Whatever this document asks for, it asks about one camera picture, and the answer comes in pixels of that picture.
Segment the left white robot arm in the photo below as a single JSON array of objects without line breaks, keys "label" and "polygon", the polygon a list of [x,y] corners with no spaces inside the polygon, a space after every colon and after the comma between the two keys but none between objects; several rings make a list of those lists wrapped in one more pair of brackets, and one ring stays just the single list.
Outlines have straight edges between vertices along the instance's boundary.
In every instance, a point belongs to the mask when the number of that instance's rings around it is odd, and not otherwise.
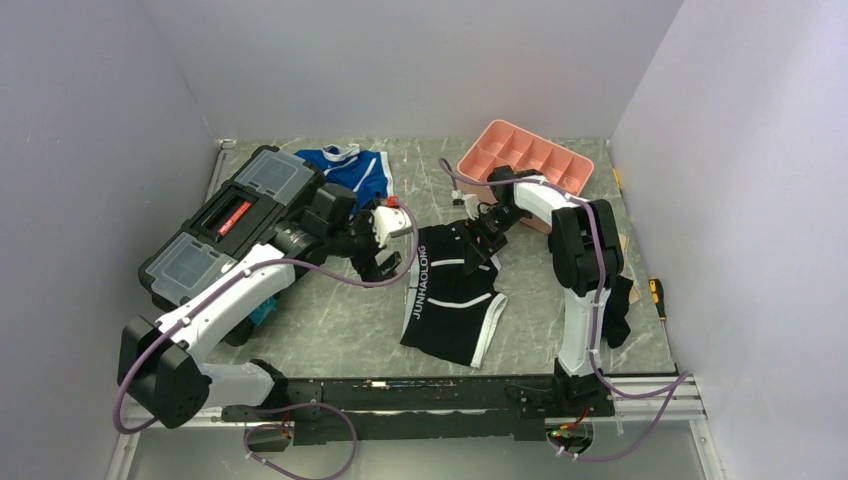
[{"label": "left white robot arm", "polygon": [[416,233],[410,208],[389,197],[352,215],[354,199],[338,185],[320,187],[310,205],[271,224],[240,262],[195,297],[156,321],[129,322],[121,337],[114,427],[132,431],[122,415],[127,397],[151,416],[141,429],[156,422],[176,428],[214,407],[251,409],[264,420],[279,417],[289,403],[282,372],[264,360],[233,365],[210,364],[207,358],[251,312],[306,271],[377,288],[409,270],[399,253],[383,263],[376,256],[389,238]]}]

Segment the black white underwear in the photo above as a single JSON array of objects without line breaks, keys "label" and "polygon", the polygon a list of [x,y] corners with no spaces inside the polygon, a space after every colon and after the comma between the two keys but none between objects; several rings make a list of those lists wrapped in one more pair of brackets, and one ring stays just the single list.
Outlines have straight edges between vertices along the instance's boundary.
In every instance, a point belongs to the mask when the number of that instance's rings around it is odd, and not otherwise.
[{"label": "black white underwear", "polygon": [[419,231],[400,344],[458,365],[479,369],[508,297],[495,289],[497,257],[469,273],[460,221]]}]

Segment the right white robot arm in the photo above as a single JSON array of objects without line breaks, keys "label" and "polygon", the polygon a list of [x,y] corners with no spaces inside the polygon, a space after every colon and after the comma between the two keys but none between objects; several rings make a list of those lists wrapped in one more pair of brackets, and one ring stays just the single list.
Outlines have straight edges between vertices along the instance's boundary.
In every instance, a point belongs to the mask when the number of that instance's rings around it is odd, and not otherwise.
[{"label": "right white robot arm", "polygon": [[590,396],[605,395],[598,349],[606,302],[623,268],[623,252],[611,205],[571,195],[537,170],[495,168],[485,186],[494,204],[462,221],[457,232],[463,272],[476,272],[506,243],[506,232],[533,216],[548,225],[554,275],[564,291],[564,333],[551,388],[557,411],[574,415]]}]

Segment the pink divided organizer tray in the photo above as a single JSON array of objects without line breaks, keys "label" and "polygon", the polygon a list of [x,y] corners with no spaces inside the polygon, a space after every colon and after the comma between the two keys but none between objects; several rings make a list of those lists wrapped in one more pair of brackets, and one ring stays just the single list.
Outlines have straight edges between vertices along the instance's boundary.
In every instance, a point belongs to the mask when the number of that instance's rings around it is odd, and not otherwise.
[{"label": "pink divided organizer tray", "polygon": [[[456,173],[465,179],[485,182],[496,167],[509,166],[516,174],[535,170],[546,179],[580,196],[594,171],[589,158],[505,120],[494,120],[459,161]],[[464,208],[469,218],[476,219],[486,210],[483,204],[494,204],[492,187],[458,182]],[[521,222],[542,233],[551,227],[535,216]]]}]

